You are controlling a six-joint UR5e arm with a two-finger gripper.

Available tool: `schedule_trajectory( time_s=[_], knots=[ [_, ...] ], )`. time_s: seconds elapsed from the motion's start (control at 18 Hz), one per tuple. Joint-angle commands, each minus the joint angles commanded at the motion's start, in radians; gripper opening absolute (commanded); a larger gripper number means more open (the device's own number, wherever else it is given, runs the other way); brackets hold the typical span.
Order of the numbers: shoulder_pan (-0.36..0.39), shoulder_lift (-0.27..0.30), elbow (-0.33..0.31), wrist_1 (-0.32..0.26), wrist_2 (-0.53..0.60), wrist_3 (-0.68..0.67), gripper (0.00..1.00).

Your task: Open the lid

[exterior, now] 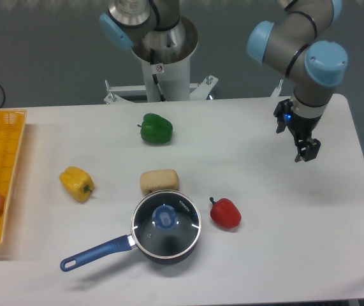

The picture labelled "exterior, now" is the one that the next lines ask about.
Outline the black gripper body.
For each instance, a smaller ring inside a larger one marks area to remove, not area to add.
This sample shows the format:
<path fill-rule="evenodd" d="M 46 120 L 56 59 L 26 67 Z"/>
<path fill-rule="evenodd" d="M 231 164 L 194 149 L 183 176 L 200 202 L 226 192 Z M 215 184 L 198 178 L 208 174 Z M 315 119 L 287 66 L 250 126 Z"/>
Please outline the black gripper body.
<path fill-rule="evenodd" d="M 291 106 L 285 114 L 285 123 L 295 139 L 297 147 L 312 144 L 316 140 L 312 137 L 312 132 L 322 117 L 325 106 L 309 106 L 303 104 L 296 98 L 289 100 Z"/>

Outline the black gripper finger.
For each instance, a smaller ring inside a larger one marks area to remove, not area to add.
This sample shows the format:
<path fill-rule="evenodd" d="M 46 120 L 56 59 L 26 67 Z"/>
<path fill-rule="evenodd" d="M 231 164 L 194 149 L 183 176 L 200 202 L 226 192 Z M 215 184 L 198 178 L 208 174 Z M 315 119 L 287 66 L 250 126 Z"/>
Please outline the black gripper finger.
<path fill-rule="evenodd" d="M 285 99 L 278 102 L 273 116 L 277 119 L 277 129 L 276 133 L 282 133 L 291 122 L 292 119 L 292 102 L 290 99 Z"/>
<path fill-rule="evenodd" d="M 321 147 L 321 142 L 318 139 L 307 137 L 304 140 L 295 140 L 295 145 L 297 148 L 295 162 L 307 162 L 317 157 L 317 154 Z"/>

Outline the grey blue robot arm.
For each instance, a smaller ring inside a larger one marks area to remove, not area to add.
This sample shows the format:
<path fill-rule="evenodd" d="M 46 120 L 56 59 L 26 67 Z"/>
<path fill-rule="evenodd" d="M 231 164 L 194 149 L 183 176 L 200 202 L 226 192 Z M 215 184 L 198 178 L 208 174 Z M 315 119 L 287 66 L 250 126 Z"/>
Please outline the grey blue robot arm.
<path fill-rule="evenodd" d="M 288 130 L 297 148 L 296 161 L 316 158 L 320 141 L 312 132 L 341 83 L 348 64 L 337 43 L 319 41 L 342 10 L 341 1 L 282 1 L 287 14 L 280 24 L 259 23 L 247 53 L 295 84 L 290 98 L 278 103 L 277 132 Z M 99 24 L 108 39 L 130 50 L 142 65 L 147 99 L 205 99 L 216 80 L 190 83 L 190 58 L 198 46 L 194 24 L 180 14 L 178 1 L 110 1 Z"/>

